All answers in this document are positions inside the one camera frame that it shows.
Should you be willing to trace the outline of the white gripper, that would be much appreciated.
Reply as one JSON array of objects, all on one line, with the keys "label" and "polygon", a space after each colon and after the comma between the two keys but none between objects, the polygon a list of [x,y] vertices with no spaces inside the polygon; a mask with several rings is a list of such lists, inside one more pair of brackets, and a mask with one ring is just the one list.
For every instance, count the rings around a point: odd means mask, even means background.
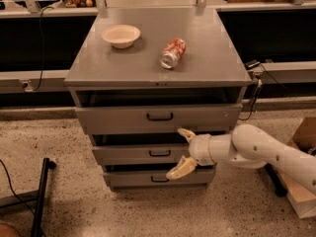
[{"label": "white gripper", "polygon": [[209,134],[196,135],[185,128],[179,128],[178,133],[190,144],[189,153],[191,157],[181,157],[179,163],[166,174],[166,178],[169,180],[178,180],[185,177],[194,171],[198,164],[200,166],[211,166],[214,164],[209,151],[211,139]]}]

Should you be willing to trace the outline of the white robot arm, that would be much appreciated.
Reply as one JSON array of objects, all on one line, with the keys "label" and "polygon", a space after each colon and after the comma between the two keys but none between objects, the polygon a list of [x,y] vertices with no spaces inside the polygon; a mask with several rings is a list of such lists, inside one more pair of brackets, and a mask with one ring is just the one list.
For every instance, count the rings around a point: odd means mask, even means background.
[{"label": "white robot arm", "polygon": [[271,164],[313,194],[316,194],[316,158],[281,143],[260,128],[237,125],[223,135],[199,134],[179,128],[178,133],[189,143],[189,157],[182,156],[166,178],[177,180],[193,172],[197,165],[211,166],[218,161],[248,169]]}]

